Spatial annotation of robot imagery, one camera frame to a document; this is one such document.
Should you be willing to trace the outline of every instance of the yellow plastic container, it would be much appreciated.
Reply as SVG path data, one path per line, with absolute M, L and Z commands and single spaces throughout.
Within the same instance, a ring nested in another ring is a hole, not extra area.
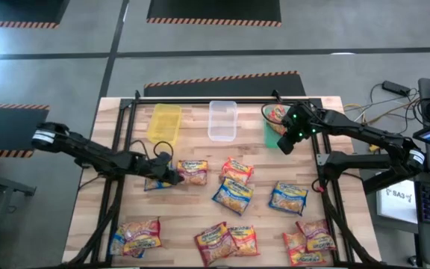
M 150 142 L 166 141 L 175 146 L 182 118 L 182 108 L 178 105 L 156 104 L 150 119 L 147 137 Z

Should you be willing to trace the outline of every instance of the black mat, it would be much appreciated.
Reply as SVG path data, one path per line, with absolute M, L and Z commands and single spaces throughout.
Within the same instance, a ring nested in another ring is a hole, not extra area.
M 297 71 L 198 78 L 146 84 L 144 96 L 306 96 Z
M 0 157 L 31 157 L 36 125 L 46 121 L 48 112 L 48 105 L 0 104 Z
M 56 28 L 69 0 L 0 0 L 0 27 Z
M 152 0 L 149 23 L 281 26 L 279 0 Z

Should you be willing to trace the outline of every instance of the wooden tabletop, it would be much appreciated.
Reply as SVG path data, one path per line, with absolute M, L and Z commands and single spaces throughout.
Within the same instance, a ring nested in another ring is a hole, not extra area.
M 343 111 L 339 96 L 319 98 L 322 99 L 324 108 Z M 119 101 L 120 98 L 101 100 L 92 136 L 95 142 L 111 147 Z M 132 132 L 132 140 L 144 141 L 150 158 L 154 158 L 153 144 L 147 140 L 146 132 L 153 107 L 154 105 L 137 106 Z M 181 105 L 181 107 L 182 119 L 178 140 L 174 146 L 174 161 L 207 160 L 208 183 L 206 186 L 178 185 L 173 188 L 145 192 L 142 177 L 126 176 L 119 223 L 161 217 L 163 247 L 147 250 L 142 259 L 114 256 L 113 266 L 203 266 L 193 237 L 221 221 L 226 221 L 228 225 L 253 225 L 261 255 L 220 259 L 213 266 L 288 266 L 289 259 L 281 234 L 295 232 L 297 220 L 309 222 L 324 218 L 321 197 L 311 191 L 311 183 L 317 178 L 311 142 L 304 140 L 296 144 L 290 155 L 284 155 L 279 149 L 266 148 L 264 120 L 260 113 L 261 105 L 238 105 L 235 140 L 213 142 L 207 135 L 208 105 Z M 125 117 L 123 124 L 119 149 L 122 148 L 124 141 L 127 120 L 128 116 Z M 349 137 L 330 137 L 330 140 L 333 150 L 352 153 Z M 131 150 L 143 151 L 138 143 L 134 144 Z M 255 174 L 249 182 L 249 187 L 255 190 L 254 195 L 242 217 L 211 199 L 220 186 L 218 175 L 229 156 L 244 164 L 255 166 Z M 81 183 L 95 176 L 95 171 L 85 170 Z M 310 190 L 303 217 L 268 207 L 269 196 L 277 181 L 293 183 Z M 79 192 L 64 251 L 64 262 L 78 253 L 96 228 L 103 189 L 104 179 L 100 179 L 85 186 Z M 369 254 L 380 260 L 363 185 L 356 178 L 341 176 L 340 189 L 349 228 Z M 341 259 L 345 260 L 343 240 L 339 230 L 336 236 Z M 108 229 L 103 237 L 101 253 L 105 253 L 107 242 Z

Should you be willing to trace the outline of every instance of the red and black striped tape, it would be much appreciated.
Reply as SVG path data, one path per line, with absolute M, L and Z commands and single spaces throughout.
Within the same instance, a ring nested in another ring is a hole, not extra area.
M 0 157 L 9 158 L 30 158 L 33 155 L 32 150 L 3 150 L 0 149 Z
M 59 24 L 55 22 L 0 22 L 0 27 L 56 29 Z
M 147 23 L 281 27 L 281 22 L 253 19 L 150 18 L 147 19 Z
M 12 105 L 12 104 L 0 104 L 0 108 L 10 108 L 10 109 L 45 109 L 45 110 L 49 110 L 49 105 Z
M 144 89 L 147 87 L 158 87 L 158 86 L 166 86 L 166 85 L 175 85 L 175 84 L 189 84 L 189 83 L 198 83 L 198 82 L 210 82 L 210 81 L 226 81 L 231 79 L 244 79 L 244 78 L 258 78 L 258 77 L 266 77 L 273 75 L 295 75 L 298 74 L 298 71 L 284 71 L 284 72 L 266 72 L 259 74 L 250 74 L 250 75 L 227 75 L 216 78 L 195 78 L 195 79 L 184 79 L 179 81 L 165 81 L 165 82 L 156 82 L 149 83 L 144 85 Z

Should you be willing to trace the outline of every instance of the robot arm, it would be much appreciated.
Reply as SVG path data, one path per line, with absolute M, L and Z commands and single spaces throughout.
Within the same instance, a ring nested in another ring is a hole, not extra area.
M 337 111 L 297 102 L 290 106 L 281 124 L 287 129 L 278 141 L 284 154 L 289 154 L 294 144 L 317 132 L 346 135 L 385 149 L 387 155 L 346 155 L 343 152 L 332 152 L 318 156 L 327 180 L 339 178 L 349 168 L 388 169 L 364 182 L 366 193 L 409 179 L 423 170 L 424 154 L 412 139 L 355 123 Z
M 71 132 L 59 123 L 41 123 L 33 136 L 35 148 L 47 152 L 64 152 L 75 157 L 74 162 L 83 166 L 90 164 L 103 176 L 135 175 L 176 185 L 183 180 L 169 168 L 172 156 L 161 152 L 156 158 L 138 152 L 113 152 L 111 149 L 92 142 L 82 135 Z

